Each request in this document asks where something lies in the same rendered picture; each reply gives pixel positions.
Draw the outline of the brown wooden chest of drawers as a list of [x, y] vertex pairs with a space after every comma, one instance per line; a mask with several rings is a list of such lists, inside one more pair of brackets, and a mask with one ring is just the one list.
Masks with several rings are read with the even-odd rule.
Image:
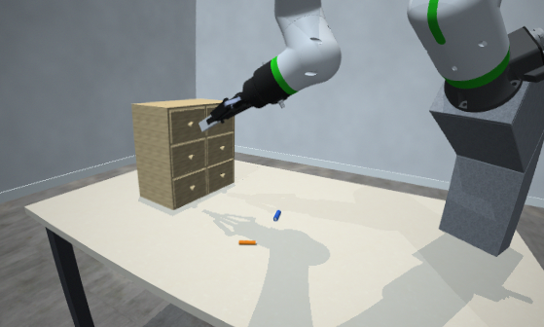
[[[185, 105], [192, 100], [193, 99], [161, 101], [154, 105], [150, 105], [154, 102], [131, 104], [135, 157], [140, 197], [146, 200], [153, 201], [172, 210], [175, 210], [194, 200], [198, 200], [232, 183], [235, 183], [235, 116], [234, 129], [232, 130], [209, 135], [206, 135], [205, 132], [205, 136], [170, 143], [169, 110], [191, 107], [204, 108], [204, 118], [206, 118], [206, 106], [219, 105], [223, 101], [206, 99], [200, 101], [199, 103]], [[232, 132], [234, 134], [233, 156], [216, 163], [207, 164], [206, 137], [226, 132]], [[196, 139], [204, 139], [205, 166], [176, 176], [172, 176], [171, 145]], [[208, 193], [207, 167], [229, 159], [233, 160], [233, 182]], [[188, 174], [202, 168], [205, 169], [206, 194], [175, 207], [173, 178]]]

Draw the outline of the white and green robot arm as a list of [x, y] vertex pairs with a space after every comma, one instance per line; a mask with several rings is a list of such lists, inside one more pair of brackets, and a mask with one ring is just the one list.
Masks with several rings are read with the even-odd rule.
[[[409, 1], [408, 20], [445, 78], [448, 101], [461, 111], [495, 109], [514, 97], [523, 81], [544, 80], [544, 30], [524, 26], [507, 34], [501, 1]], [[286, 49], [263, 62], [253, 81], [264, 100], [283, 108], [290, 95], [331, 79], [342, 53], [321, 0], [274, 0], [274, 16]]]

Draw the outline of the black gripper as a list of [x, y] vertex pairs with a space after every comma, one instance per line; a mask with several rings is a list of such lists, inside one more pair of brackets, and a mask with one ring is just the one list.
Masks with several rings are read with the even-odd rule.
[[[250, 105], [247, 101], [252, 105]], [[244, 82], [242, 92], [238, 92], [233, 98], [227, 97], [210, 113], [211, 115], [199, 122], [201, 131], [207, 131], [215, 125], [225, 123], [224, 120], [251, 108], [262, 108], [268, 105], [257, 92], [253, 77]], [[235, 108], [234, 108], [235, 107]], [[229, 111], [229, 112], [228, 112]], [[225, 115], [225, 116], [224, 116]], [[223, 116], [223, 117], [222, 117]], [[221, 118], [222, 117], [222, 118]]]

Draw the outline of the brown wooden drawer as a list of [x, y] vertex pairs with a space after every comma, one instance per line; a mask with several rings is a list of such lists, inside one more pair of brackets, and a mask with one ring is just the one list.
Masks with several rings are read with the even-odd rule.
[[[211, 106], [206, 106], [206, 118], [208, 116], [210, 116], [212, 110], [214, 110], [218, 105], [211, 105]], [[228, 130], [232, 130], [234, 129], [234, 117], [231, 117], [229, 118], [228, 120], [224, 120], [225, 123], [221, 124], [221, 122], [217, 125], [215, 125], [214, 127], [208, 129], [206, 131], [206, 135], [209, 135], [209, 134], [214, 134], [214, 133], [218, 133], [218, 132], [223, 132], [223, 131], [228, 131]]]
[[186, 175], [174, 178], [173, 192], [175, 207], [205, 195], [205, 169], [202, 168]]
[[171, 145], [172, 176], [205, 166], [204, 139], [192, 141]]
[[[222, 174], [223, 173], [223, 174]], [[222, 177], [222, 178], [221, 178]], [[224, 179], [223, 179], [224, 178]], [[233, 182], [233, 160], [207, 167], [208, 193]]]
[[[227, 133], [227, 134], [226, 134]], [[213, 164], [233, 156], [234, 134], [226, 132], [209, 136], [207, 141], [207, 164]]]
[[204, 108], [198, 108], [169, 110], [170, 143], [205, 136], [199, 127], [199, 122], [204, 120]]

